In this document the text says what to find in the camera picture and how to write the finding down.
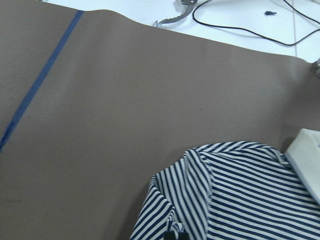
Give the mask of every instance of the striped shirt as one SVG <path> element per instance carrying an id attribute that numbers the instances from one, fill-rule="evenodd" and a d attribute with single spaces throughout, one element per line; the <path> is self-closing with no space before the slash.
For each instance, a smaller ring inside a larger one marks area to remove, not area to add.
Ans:
<path id="1" fill-rule="evenodd" d="M 286 157 L 257 142 L 186 151 L 152 176 L 130 240 L 320 240 L 320 206 Z"/>

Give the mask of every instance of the small black object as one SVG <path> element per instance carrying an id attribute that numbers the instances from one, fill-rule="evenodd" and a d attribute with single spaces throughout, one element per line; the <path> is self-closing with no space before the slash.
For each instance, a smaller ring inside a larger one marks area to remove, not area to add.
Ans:
<path id="1" fill-rule="evenodd" d="M 190 240 L 189 234 L 187 232 L 179 233 L 179 239 L 178 240 Z"/>
<path id="2" fill-rule="evenodd" d="M 274 16 L 274 15 L 276 15 L 277 13 L 276 12 L 273 12 L 273 11 L 266 11 L 265 13 L 264 13 L 264 15 L 266 15 L 266 16 Z"/>
<path id="3" fill-rule="evenodd" d="M 174 231 L 166 231 L 163 234 L 163 240 L 176 240 L 175 232 Z"/>

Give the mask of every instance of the black cable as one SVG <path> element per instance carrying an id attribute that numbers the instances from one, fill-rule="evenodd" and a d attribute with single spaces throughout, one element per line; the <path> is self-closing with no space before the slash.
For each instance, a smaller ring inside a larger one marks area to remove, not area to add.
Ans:
<path id="1" fill-rule="evenodd" d="M 246 32 L 249 32 L 249 33 L 251 33 L 251 34 L 253 34 L 253 35 L 256 35 L 256 36 L 258 36 L 258 37 L 261 37 L 261 38 L 263 38 L 263 39 L 266 39 L 266 40 L 269 40 L 269 41 L 272 41 L 272 42 L 275 42 L 275 43 L 278 43 L 278 44 L 281 44 L 281 45 L 285 45 L 285 46 L 288 46 L 288 47 L 295 46 L 295 45 L 299 44 L 300 42 L 302 42 L 303 40 L 305 40 L 306 38 L 310 37 L 312 34 L 320 31 L 320 28 L 317 29 L 317 30 L 314 30 L 313 32 L 309 33 L 308 35 L 306 35 L 305 37 L 303 37 L 303 38 L 300 39 L 299 41 L 297 41 L 297 42 L 295 42 L 295 43 L 289 44 L 289 43 L 284 43 L 284 42 L 282 42 L 282 41 L 278 41 L 278 40 L 272 39 L 272 38 L 270 38 L 270 37 L 263 36 L 263 35 L 261 35 L 261 34 L 259 34 L 259 33 L 256 33 L 256 32 L 254 32 L 254 31 L 251 31 L 251 30 L 248 30 L 248 29 L 245 29 L 245 28 L 242 28 L 242 27 L 219 26 L 219 25 L 213 25 L 213 24 L 208 24 L 208 23 L 205 23 L 205 22 L 201 22 L 201 21 L 199 21 L 198 19 L 196 19 L 195 13 L 196 13 L 196 11 L 197 11 L 201 6 L 203 6 L 204 4 L 209 3 L 210 1 L 211 1 L 211 0 L 207 0 L 207 1 L 203 2 L 203 3 L 201 3 L 201 4 L 200 4 L 199 6 L 197 6 L 197 7 L 195 8 L 195 10 L 193 11 L 193 13 L 192 13 L 192 18 L 193 18 L 193 20 L 194 20 L 195 22 L 197 22 L 198 24 L 201 24 L 201 25 L 204 25 L 204 26 L 207 26 L 207 27 L 213 27 L 213 28 L 236 29 L 236 30 L 246 31 Z M 291 6 L 286 0 L 283 0 L 283 1 L 284 1 L 287 5 L 289 5 L 289 6 L 290 6 L 295 12 L 297 12 L 298 14 L 300 14 L 300 15 L 304 16 L 305 18 L 307 18 L 307 19 L 309 19 L 309 20 L 311 20 L 311 21 L 314 21 L 314 22 L 316 22 L 317 24 L 320 25 L 320 22 L 319 22 L 319 21 L 317 21 L 317 20 L 315 20 L 315 19 L 313 19 L 313 18 L 311 18 L 311 17 L 309 17 L 309 16 L 306 16 L 306 15 L 304 15 L 303 13 L 299 12 L 299 11 L 296 10 L 293 6 Z"/>

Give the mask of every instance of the tile grout line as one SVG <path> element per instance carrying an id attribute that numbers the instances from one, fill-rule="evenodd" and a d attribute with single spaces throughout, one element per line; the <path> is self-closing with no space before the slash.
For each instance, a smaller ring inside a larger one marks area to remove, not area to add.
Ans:
<path id="1" fill-rule="evenodd" d="M 295 7 L 295 0 L 292 0 L 292 6 Z M 296 30 L 296 15 L 295 11 L 292 9 L 292 16 L 293 16 L 293 34 L 294 34 L 294 42 L 297 42 L 297 30 Z M 294 54 L 295 57 L 298 57 L 298 50 L 297 45 L 294 46 Z"/>

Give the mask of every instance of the white plastic object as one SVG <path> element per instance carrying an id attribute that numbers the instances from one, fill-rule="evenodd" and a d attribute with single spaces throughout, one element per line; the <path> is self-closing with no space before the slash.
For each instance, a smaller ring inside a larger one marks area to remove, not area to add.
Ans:
<path id="1" fill-rule="evenodd" d="M 320 131 L 301 129 L 285 156 L 320 205 Z"/>

